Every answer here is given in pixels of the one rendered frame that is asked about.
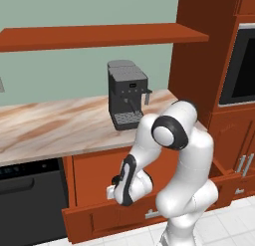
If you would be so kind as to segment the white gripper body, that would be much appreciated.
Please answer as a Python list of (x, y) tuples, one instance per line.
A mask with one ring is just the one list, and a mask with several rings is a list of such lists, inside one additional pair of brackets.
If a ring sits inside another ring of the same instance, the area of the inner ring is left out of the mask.
[(107, 200), (115, 199), (114, 191), (115, 191), (114, 185), (110, 185), (107, 187), (107, 191), (106, 191)]

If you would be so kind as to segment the red-brown wooden drawer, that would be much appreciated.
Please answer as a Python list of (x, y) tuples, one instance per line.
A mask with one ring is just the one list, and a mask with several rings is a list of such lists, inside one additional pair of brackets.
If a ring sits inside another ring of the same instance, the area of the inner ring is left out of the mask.
[(129, 207), (107, 200), (106, 189), (120, 173), (127, 147), (63, 158), (69, 192), (69, 207), (62, 211), (69, 241), (80, 243), (91, 239), (163, 222), (144, 215), (155, 207), (155, 197), (173, 175), (177, 153), (165, 149), (161, 157), (145, 171), (153, 179), (151, 194)]

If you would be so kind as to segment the black dishwasher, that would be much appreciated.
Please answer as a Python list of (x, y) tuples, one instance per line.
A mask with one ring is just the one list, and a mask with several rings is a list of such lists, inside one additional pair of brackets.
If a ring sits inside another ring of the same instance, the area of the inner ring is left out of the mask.
[(67, 236), (69, 206), (60, 157), (0, 167), (0, 246), (33, 246)]

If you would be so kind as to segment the dark grey coffee machine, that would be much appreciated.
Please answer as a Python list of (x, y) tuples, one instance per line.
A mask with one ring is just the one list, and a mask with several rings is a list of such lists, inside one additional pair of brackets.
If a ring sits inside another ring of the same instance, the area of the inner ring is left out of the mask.
[(149, 103), (147, 75), (130, 60), (108, 62), (109, 113), (116, 130), (137, 128), (143, 117), (141, 95)]

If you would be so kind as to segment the red-brown tall cabinet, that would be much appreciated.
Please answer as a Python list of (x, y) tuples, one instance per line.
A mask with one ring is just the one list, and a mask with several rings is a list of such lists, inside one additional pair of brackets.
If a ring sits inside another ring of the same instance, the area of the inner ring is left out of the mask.
[[(238, 26), (255, 23), (255, 0), (179, 0), (176, 22), (209, 40), (173, 46), (168, 88), (177, 98), (196, 103), (198, 120), (214, 138), (222, 199), (255, 195), (255, 102), (219, 105)], [(254, 157), (243, 177), (251, 153)], [(236, 172), (244, 154), (241, 171)], [(237, 188), (244, 193), (235, 194)]]

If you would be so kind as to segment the black built-in oven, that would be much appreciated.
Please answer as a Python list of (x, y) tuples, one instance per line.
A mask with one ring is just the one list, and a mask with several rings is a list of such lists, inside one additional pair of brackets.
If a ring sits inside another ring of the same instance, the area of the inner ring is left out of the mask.
[(219, 105), (255, 102), (255, 23), (240, 23)]

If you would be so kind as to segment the red-brown wall shelf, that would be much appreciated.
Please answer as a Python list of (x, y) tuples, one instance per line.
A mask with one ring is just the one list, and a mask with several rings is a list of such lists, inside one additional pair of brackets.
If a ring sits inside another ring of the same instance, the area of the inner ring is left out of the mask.
[(0, 53), (208, 40), (208, 35), (177, 23), (6, 28), (0, 32)]

